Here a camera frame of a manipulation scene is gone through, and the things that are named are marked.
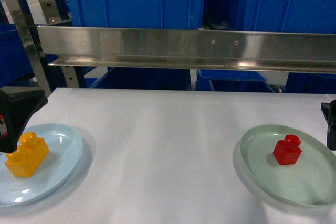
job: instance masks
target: light green plate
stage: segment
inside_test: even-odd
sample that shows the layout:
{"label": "light green plate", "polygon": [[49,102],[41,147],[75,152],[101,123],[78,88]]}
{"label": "light green plate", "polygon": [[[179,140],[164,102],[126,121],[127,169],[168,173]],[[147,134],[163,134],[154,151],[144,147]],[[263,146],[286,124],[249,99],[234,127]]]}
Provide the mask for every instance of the light green plate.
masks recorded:
{"label": "light green plate", "polygon": [[[302,153],[294,165],[279,165],[273,156],[278,140],[294,134]],[[285,202],[324,206],[336,202],[336,156],[312,136],[281,125],[261,125],[240,142],[247,171],[265,192]]]}

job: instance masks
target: plate rim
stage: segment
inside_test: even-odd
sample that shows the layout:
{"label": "plate rim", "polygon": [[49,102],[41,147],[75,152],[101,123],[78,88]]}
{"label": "plate rim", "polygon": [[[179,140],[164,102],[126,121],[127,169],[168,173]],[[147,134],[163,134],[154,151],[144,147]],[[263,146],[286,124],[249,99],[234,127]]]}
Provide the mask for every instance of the plate rim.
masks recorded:
{"label": "plate rim", "polygon": [[282,197],[282,196],[274,193],[271,189],[269,189],[266,185],[264,185],[264,183],[261,183],[257,179],[257,177],[251,172],[251,170],[249,169],[248,165],[246,164],[245,159],[243,158],[243,155],[242,155],[242,149],[243,149],[244,143],[248,142],[248,140],[250,139],[250,138],[246,137],[248,135],[248,133],[250,133],[253,130],[257,130],[258,128],[263,128],[263,127],[274,127],[274,128],[277,127],[277,128],[283,128],[283,129],[291,129],[291,130],[295,130],[296,132],[299,132],[300,134],[309,136],[309,138],[312,139],[312,140],[314,140],[314,143],[317,144],[319,150],[323,149],[323,151],[326,151],[328,153],[328,157],[327,157],[328,159],[329,159],[329,157],[332,157],[335,160],[335,162],[336,162],[336,155],[330,149],[328,149],[323,143],[321,143],[315,137],[313,137],[313,136],[311,136],[311,135],[309,135],[309,134],[307,134],[307,133],[305,133],[305,132],[303,132],[301,130],[298,130],[296,128],[292,128],[292,127],[289,127],[289,126],[285,126],[285,125],[280,125],[280,124],[262,124],[262,125],[258,125],[256,127],[250,128],[248,131],[246,131],[245,134],[241,137],[241,139],[239,141],[239,154],[240,154],[240,156],[242,158],[244,169],[247,171],[248,175],[254,181],[254,183],[260,189],[262,189],[264,192],[266,192],[267,194],[273,196],[276,199],[282,200],[282,201],[287,202],[287,203],[292,204],[292,205],[303,206],[303,207],[311,207],[311,208],[318,208],[318,207],[325,207],[325,206],[334,205],[336,203],[336,193],[335,193],[335,196],[334,196],[334,201],[331,202],[331,203],[323,204],[323,205],[303,204],[303,203],[299,203],[299,202],[296,202],[296,201],[289,200],[287,198],[284,198],[284,197]]}
{"label": "plate rim", "polygon": [[83,152],[83,139],[82,139],[80,133],[76,129],[74,129],[73,127],[65,125],[65,124],[60,124],[60,123],[45,123],[45,124],[36,124],[36,125],[32,125],[32,126],[26,127],[23,130],[22,134],[24,134],[25,132],[34,131],[34,129],[41,128],[41,127],[50,127],[51,129],[53,127],[67,128],[68,130],[70,130],[70,131],[74,132],[76,135],[78,135],[78,138],[76,138],[76,146],[78,148],[78,157],[76,159],[76,162],[74,162],[75,164],[74,164],[73,168],[69,171],[69,173],[64,178],[62,178],[59,182],[57,182],[55,185],[53,185],[52,187],[50,187],[49,189],[47,189],[42,194],[39,194],[38,196],[33,197],[31,199],[28,199],[26,201],[13,202],[13,203],[10,203],[10,204],[5,204],[5,205],[1,205],[0,204],[0,209],[30,204],[32,202],[38,201],[38,200],[46,197],[47,195],[51,194],[52,192],[54,192],[55,190],[57,190],[59,187],[61,187],[71,177],[71,175],[75,171],[76,167],[78,166],[78,163],[79,163],[79,161],[81,159],[82,152]]}

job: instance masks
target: yellow lego brick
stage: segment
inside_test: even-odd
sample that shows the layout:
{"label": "yellow lego brick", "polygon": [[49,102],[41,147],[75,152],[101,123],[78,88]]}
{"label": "yellow lego brick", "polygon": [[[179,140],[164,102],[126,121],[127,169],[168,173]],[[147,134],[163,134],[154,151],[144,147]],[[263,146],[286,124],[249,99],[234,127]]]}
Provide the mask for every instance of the yellow lego brick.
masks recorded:
{"label": "yellow lego brick", "polygon": [[7,153],[5,165],[16,177],[31,177],[49,153],[48,145],[34,132],[27,132],[19,139],[21,145],[11,154]]}

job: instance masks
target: lego stud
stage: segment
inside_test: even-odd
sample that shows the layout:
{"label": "lego stud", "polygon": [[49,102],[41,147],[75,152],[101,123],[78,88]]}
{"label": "lego stud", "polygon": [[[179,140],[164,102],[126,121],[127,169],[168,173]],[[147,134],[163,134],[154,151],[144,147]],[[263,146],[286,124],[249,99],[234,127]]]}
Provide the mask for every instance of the lego stud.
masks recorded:
{"label": "lego stud", "polygon": [[8,158],[8,160],[15,162],[15,163],[20,163],[23,160],[26,159],[28,153],[26,152],[26,150],[24,149],[23,146],[19,145],[17,147],[17,150],[13,153],[6,153],[6,157]]}
{"label": "lego stud", "polygon": [[273,155],[280,165],[293,165],[300,157],[302,150],[300,139],[295,135],[287,135],[279,140],[274,148]]}
{"label": "lego stud", "polygon": [[284,147],[287,151],[295,151],[301,144],[300,138],[295,135],[287,135],[284,139]]}
{"label": "lego stud", "polygon": [[34,132],[27,132],[21,136],[20,142],[25,148],[32,149],[37,145],[37,135]]}

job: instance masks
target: toy block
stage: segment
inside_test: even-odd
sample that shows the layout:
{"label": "toy block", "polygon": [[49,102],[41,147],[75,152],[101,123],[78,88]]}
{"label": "toy block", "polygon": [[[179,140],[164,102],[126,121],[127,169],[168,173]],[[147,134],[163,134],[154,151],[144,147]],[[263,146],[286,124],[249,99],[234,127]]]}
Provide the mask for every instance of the toy block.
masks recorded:
{"label": "toy block", "polygon": [[273,155],[280,165],[293,165],[301,155],[300,139],[295,135],[287,135],[279,140],[274,148]]}
{"label": "toy block", "polygon": [[42,137],[27,132],[19,139],[21,145],[13,153],[6,153],[5,165],[15,177],[30,178],[49,153],[49,147]]}

